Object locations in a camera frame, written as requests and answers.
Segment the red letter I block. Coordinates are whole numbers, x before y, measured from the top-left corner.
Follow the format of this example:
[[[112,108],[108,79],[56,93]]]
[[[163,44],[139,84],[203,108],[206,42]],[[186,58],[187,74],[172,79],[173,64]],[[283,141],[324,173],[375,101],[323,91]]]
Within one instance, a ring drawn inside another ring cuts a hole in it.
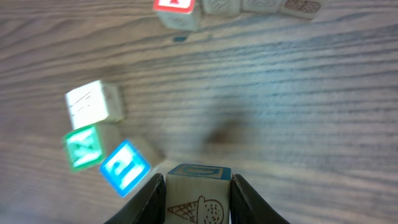
[[[154,0],[153,10],[169,29],[197,31],[201,9],[197,0]]]

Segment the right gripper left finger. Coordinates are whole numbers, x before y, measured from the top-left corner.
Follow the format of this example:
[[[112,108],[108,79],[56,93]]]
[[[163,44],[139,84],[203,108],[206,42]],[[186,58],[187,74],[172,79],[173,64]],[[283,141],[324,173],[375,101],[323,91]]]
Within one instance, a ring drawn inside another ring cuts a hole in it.
[[[165,179],[156,173],[104,224],[164,224],[164,221]]]

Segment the green letter Z block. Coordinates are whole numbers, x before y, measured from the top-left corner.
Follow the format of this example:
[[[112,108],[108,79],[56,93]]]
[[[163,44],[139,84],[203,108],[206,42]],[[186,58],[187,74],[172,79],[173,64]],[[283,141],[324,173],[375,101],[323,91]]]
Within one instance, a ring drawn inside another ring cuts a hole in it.
[[[90,124],[75,129],[62,138],[72,172],[102,163],[121,143],[119,129],[113,124]]]

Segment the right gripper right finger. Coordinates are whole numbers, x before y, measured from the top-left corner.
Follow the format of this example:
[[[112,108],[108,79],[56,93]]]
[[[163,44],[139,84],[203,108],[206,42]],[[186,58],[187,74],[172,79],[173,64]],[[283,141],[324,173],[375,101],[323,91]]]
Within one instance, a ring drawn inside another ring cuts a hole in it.
[[[240,174],[233,174],[230,185],[232,224],[289,224]]]

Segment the white ice cream block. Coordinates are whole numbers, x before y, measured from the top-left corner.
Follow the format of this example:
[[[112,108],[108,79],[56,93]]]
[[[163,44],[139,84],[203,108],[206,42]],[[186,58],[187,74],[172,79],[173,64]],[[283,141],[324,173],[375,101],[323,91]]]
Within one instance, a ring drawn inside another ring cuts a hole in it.
[[[229,167],[180,164],[165,180],[165,222],[228,224]]]

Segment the yellow block row end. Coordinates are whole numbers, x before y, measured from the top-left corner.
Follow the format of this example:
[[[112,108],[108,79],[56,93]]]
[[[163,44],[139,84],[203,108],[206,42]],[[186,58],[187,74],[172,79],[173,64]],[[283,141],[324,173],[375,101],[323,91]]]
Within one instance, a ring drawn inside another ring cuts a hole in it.
[[[285,0],[278,12],[305,19],[314,19],[323,9],[327,0]]]

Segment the blue letter P block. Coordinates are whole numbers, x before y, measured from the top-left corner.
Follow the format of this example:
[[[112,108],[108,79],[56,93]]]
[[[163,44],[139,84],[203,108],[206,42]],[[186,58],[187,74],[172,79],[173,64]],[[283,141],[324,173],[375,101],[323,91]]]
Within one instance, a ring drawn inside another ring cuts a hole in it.
[[[99,170],[117,194],[124,198],[141,188],[164,161],[164,153],[141,137],[125,139],[101,163]]]

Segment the white sketch block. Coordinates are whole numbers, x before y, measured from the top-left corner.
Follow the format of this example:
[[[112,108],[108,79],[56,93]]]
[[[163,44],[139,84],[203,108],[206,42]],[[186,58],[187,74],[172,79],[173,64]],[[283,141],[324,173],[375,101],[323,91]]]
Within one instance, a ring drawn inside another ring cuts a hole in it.
[[[120,89],[114,83],[93,81],[66,93],[65,101],[73,129],[124,119]]]

